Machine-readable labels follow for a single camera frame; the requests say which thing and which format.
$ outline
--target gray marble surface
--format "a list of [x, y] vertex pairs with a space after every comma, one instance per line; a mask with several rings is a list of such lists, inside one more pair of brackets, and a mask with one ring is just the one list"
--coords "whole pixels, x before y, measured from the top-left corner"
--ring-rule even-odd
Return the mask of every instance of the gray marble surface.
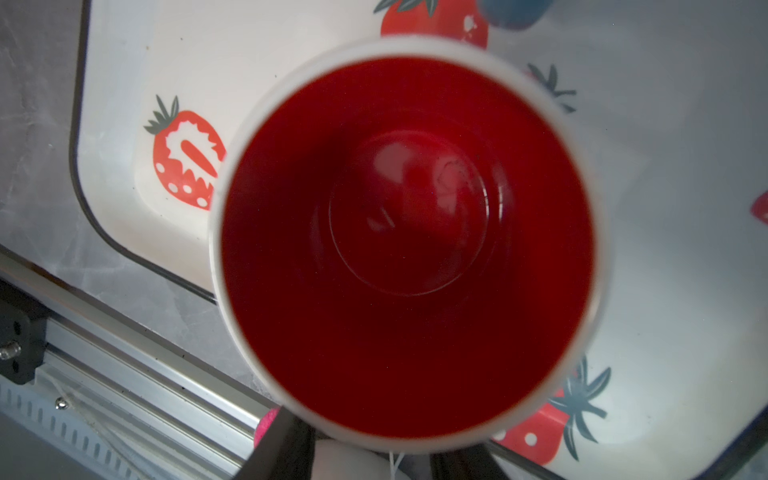
[[268, 394], [217, 308], [108, 246], [69, 175], [81, 0], [0, 1], [0, 244]]

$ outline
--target pink object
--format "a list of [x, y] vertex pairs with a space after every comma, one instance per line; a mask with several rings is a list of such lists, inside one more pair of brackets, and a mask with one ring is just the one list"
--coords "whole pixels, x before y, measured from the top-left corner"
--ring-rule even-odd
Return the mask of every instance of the pink object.
[[259, 421], [259, 425], [256, 425], [256, 431], [253, 434], [254, 448], [256, 448], [259, 445], [259, 442], [261, 441], [261, 439], [264, 438], [266, 431], [270, 429], [270, 425], [272, 425], [272, 422], [274, 422], [275, 417], [277, 416], [277, 413], [279, 411], [280, 411], [280, 407], [271, 409], [269, 412], [266, 413], [265, 416], [261, 418], [261, 420]]

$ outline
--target tray rim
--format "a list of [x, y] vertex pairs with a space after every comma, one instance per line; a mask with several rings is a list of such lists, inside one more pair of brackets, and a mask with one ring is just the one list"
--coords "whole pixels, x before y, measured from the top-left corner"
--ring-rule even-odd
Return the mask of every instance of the tray rim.
[[[88, 50], [88, 31], [91, 20], [91, 1], [83, 0], [81, 9], [80, 35], [78, 39], [78, 60], [77, 70], [74, 81], [74, 99], [72, 105], [72, 118], [69, 139], [69, 171], [74, 194], [78, 199], [80, 208], [89, 224], [96, 230], [99, 237], [119, 254], [140, 264], [141, 266], [157, 273], [178, 286], [198, 295], [199, 297], [216, 305], [216, 297], [213, 292], [204, 289], [192, 283], [183, 277], [172, 273], [169, 270], [153, 263], [141, 255], [130, 251], [120, 242], [115, 240], [99, 224], [98, 219], [88, 205], [85, 198], [80, 178], [78, 176], [78, 141], [80, 137], [80, 119], [82, 100], [84, 93], [85, 63]], [[730, 478], [735, 475], [762, 447], [768, 444], [768, 404], [758, 415], [750, 422], [741, 433], [716, 457], [713, 462], [706, 467], [701, 474], [693, 477], [691, 480], [715, 480], [720, 478]], [[506, 447], [499, 445], [493, 440], [488, 440], [485, 445], [491, 451], [514, 465], [524, 469], [526, 472], [536, 475], [543, 480], [567, 480], [564, 477], [552, 472], [544, 466], [541, 466], [527, 458], [513, 452]]]

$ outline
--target white cup rim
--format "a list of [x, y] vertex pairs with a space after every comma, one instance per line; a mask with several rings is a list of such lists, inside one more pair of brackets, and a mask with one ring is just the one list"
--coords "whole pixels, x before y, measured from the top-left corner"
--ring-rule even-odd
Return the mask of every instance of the white cup rim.
[[[522, 99], [548, 124], [573, 161], [586, 191], [594, 231], [594, 272], [588, 299], [576, 333], [555, 367], [523, 400], [493, 419], [460, 432], [423, 439], [398, 439], [356, 431], [322, 417], [293, 397], [259, 361], [240, 329], [230, 303], [227, 285], [224, 282], [221, 258], [225, 199], [243, 154], [265, 121], [288, 98], [317, 78], [347, 65], [392, 57], [430, 58], [446, 61], [484, 75]], [[495, 433], [525, 420], [547, 401], [552, 392], [562, 385], [566, 376], [573, 371], [573, 368], [580, 361], [581, 355], [586, 350], [598, 324], [602, 299], [607, 286], [607, 230], [601, 205], [596, 190], [595, 175], [571, 135], [567, 126], [567, 119], [560, 106], [554, 102], [548, 92], [526, 78], [522, 72], [485, 51], [456, 41], [418, 35], [401, 35], [364, 41], [320, 55], [287, 75], [258, 102], [240, 126], [219, 172], [211, 206], [209, 244], [214, 292], [227, 329], [250, 368], [291, 412], [309, 424], [335, 439], [380, 452], [394, 451], [417, 454], [457, 449], [483, 442], [490, 439]]]

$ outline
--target blue object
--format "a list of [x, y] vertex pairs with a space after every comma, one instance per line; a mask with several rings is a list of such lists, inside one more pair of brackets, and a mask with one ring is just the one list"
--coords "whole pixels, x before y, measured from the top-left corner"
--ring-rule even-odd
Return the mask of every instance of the blue object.
[[524, 30], [542, 17], [553, 0], [477, 0], [478, 10], [489, 24]]

